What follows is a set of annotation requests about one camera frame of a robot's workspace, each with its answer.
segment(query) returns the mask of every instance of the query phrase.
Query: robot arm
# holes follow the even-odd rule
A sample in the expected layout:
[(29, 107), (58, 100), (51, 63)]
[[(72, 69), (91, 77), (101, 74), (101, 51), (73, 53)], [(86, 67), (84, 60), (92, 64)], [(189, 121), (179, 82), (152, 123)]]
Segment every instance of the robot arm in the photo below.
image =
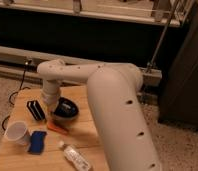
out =
[(111, 171), (160, 171), (161, 163), (144, 120), (137, 92), (140, 70), (133, 64), (96, 63), (65, 66), (41, 63), (42, 97), (47, 105), (60, 97), (59, 81), (87, 83), (89, 107)]

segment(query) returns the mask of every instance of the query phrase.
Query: paper cup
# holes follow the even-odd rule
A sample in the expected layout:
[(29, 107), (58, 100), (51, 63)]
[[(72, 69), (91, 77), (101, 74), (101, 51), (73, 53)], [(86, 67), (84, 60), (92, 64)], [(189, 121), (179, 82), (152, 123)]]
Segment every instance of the paper cup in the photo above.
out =
[(30, 133), (25, 122), (16, 121), (10, 124), (5, 131), (5, 138), (20, 145), (28, 145)]

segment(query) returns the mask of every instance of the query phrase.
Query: blue sponge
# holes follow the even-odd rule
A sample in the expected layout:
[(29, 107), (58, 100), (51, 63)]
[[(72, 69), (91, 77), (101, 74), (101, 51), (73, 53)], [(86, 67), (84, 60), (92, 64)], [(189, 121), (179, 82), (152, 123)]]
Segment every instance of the blue sponge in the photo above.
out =
[(31, 154), (41, 154), (44, 149), (44, 138), (47, 135), (45, 131), (34, 131), (30, 138), (30, 147), (28, 152)]

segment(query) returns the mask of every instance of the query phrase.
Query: speckled floor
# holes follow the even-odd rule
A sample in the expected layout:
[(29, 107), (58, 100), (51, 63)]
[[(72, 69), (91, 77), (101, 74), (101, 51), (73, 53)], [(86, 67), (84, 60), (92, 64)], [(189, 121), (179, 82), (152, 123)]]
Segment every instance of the speckled floor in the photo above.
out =
[[(19, 88), (20, 82), (0, 77), (0, 141), (4, 131), (1, 122), (9, 115), (12, 107), (9, 95)], [(31, 88), (37, 84), (25, 83)], [(147, 124), (152, 133), (164, 171), (198, 171), (198, 133), (191, 127), (173, 124), (158, 124), (158, 106), (142, 105)]]

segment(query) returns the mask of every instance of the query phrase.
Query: wooden table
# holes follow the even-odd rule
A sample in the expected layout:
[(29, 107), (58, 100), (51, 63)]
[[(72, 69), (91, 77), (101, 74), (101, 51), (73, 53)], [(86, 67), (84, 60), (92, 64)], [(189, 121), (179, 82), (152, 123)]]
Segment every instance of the wooden table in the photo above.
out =
[(40, 89), (20, 91), (8, 123), (23, 120), (27, 123), (30, 132), (46, 130), (45, 148), (41, 155), (31, 155), (27, 153), (27, 147), (8, 142), (3, 138), (0, 146), (0, 171), (75, 170), (64, 158), (63, 152), (59, 150), (58, 142), (60, 140), (64, 140), (66, 143), (77, 147), (83, 156), (92, 164), (95, 171), (109, 170), (89, 111), (85, 89), (85, 86), (62, 88), (62, 95), (74, 101), (79, 107), (79, 117), (71, 125), (69, 135), (60, 135), (47, 130), (45, 123), (36, 122), (26, 108), (27, 101), (38, 100), (43, 110), (47, 110), (40, 98)]

